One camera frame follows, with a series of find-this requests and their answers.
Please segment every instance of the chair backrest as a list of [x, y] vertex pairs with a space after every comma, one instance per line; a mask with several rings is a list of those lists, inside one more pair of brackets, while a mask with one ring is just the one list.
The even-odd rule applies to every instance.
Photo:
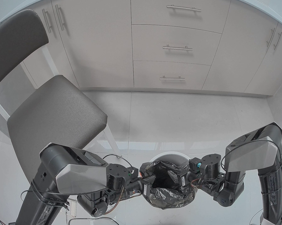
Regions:
[[48, 36], [38, 14], [20, 11], [0, 25], [0, 82], [19, 63], [48, 43]]

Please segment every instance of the cylindrical motor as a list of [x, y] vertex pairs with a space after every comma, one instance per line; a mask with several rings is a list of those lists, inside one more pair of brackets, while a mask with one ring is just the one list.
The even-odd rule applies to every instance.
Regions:
[[128, 169], [120, 164], [110, 163], [106, 168], [107, 184], [111, 190], [120, 190], [122, 186], [128, 185], [130, 176]]
[[204, 179], [215, 179], [220, 173], [221, 155], [209, 154], [201, 159], [200, 173]]

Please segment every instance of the drawer handle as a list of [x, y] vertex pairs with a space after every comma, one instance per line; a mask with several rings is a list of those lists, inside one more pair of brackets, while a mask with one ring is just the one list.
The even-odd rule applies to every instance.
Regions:
[[269, 45], [271, 44], [271, 39], [272, 39], [272, 37], [273, 37], [273, 35], [274, 35], [274, 31], [276, 30], [276, 28], [274, 28], [274, 29], [271, 29], [271, 38], [269, 39], [269, 41], [267, 41], [267, 47], [269, 47]]
[[193, 51], [192, 48], [188, 48], [186, 47], [169, 47], [169, 45], [167, 44], [167, 47], [163, 47], [163, 49], [172, 49], [172, 50], [184, 50], [184, 51]]
[[173, 4], [167, 5], [167, 8], [174, 8], [174, 9], [183, 9], [183, 10], [189, 10], [189, 11], [194, 11], [194, 12], [201, 12], [201, 9], [196, 9], [196, 8], [185, 8], [185, 7], [178, 7], [178, 6], [174, 6]]
[[48, 29], [48, 33], [51, 33], [51, 27], [52, 26], [49, 26], [48, 19], [47, 19], [47, 16], [46, 16], [46, 13], [48, 13], [48, 11], [45, 11], [45, 9], [42, 9], [42, 13], [43, 13], [43, 16], [44, 16], [44, 19], [45, 19], [45, 23], [46, 23], [46, 27]]
[[64, 25], [65, 23], [62, 22], [62, 18], [61, 18], [61, 14], [60, 14], [60, 9], [61, 7], [59, 7], [58, 5], [55, 6], [55, 9], [56, 9], [56, 13], [57, 13], [57, 18], [59, 19], [59, 23], [60, 23], [60, 26], [61, 26], [61, 30], [64, 31]]
[[181, 78], [181, 76], [179, 76], [179, 78], [176, 78], [176, 77], [170, 78], [170, 77], [163, 76], [163, 77], [160, 77], [160, 80], [184, 81], [185, 79]]
[[281, 37], [282, 37], [282, 32], [279, 33], [279, 39], [277, 41], [277, 44], [274, 44], [274, 50], [276, 50], [276, 48], [278, 47], [278, 44], [279, 44], [279, 41], [280, 41]]

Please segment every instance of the power outlet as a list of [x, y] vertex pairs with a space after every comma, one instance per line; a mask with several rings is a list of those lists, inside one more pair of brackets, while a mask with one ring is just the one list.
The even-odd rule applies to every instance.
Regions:
[[66, 214], [66, 212], [67, 212], [68, 216], [76, 217], [77, 201], [74, 200], [74, 199], [70, 199], [70, 198], [67, 201], [70, 203], [70, 205], [68, 206], [69, 211], [66, 210], [65, 208], [62, 208], [60, 213]]

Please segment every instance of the robotic arm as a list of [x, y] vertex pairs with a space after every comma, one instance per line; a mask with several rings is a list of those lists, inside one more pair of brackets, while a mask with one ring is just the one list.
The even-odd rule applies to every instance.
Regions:
[[[190, 169], [172, 180], [187, 182], [213, 196], [221, 206], [231, 206], [244, 190], [245, 171], [258, 169], [263, 199], [261, 225], [282, 225], [282, 130], [271, 123], [235, 139], [226, 147], [224, 170], [221, 155], [189, 160]], [[108, 164], [96, 154], [57, 144], [40, 153], [41, 164], [31, 182], [18, 218], [11, 225], [51, 225], [70, 195], [94, 217], [107, 214], [108, 205], [149, 196], [155, 176], [138, 177], [134, 167]]]

